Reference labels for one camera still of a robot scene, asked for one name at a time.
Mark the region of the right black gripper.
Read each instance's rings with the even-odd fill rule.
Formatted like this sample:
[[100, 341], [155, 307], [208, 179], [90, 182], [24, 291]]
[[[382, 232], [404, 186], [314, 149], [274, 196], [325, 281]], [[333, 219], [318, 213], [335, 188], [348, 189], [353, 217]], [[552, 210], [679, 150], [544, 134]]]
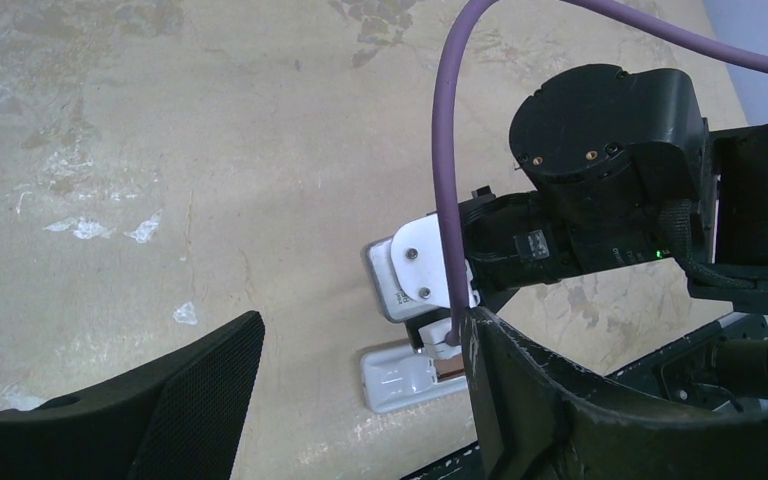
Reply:
[[524, 287], [583, 274], [568, 229], [536, 191], [497, 196], [485, 186], [460, 214], [472, 286], [494, 312]]

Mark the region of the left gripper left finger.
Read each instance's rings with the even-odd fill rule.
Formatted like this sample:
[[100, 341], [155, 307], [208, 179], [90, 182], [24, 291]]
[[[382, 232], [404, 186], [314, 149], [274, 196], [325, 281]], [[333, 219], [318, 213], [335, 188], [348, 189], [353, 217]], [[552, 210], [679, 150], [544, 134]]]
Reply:
[[249, 311], [91, 387], [0, 411], [0, 479], [227, 479], [260, 364]]

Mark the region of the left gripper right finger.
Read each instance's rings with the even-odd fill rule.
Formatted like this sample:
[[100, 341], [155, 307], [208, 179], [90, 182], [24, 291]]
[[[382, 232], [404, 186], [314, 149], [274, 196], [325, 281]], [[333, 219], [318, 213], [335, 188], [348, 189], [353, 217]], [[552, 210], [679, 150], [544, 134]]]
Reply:
[[768, 411], [657, 398], [548, 350], [484, 308], [462, 325], [490, 479], [768, 479]]

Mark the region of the white remote control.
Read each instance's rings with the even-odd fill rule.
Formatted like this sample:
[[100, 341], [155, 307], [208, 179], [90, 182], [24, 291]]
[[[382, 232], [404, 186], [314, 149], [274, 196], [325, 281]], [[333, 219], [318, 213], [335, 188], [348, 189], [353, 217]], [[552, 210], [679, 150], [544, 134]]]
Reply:
[[417, 351], [408, 344], [365, 353], [359, 362], [367, 408], [386, 414], [459, 393], [466, 389], [462, 350]]

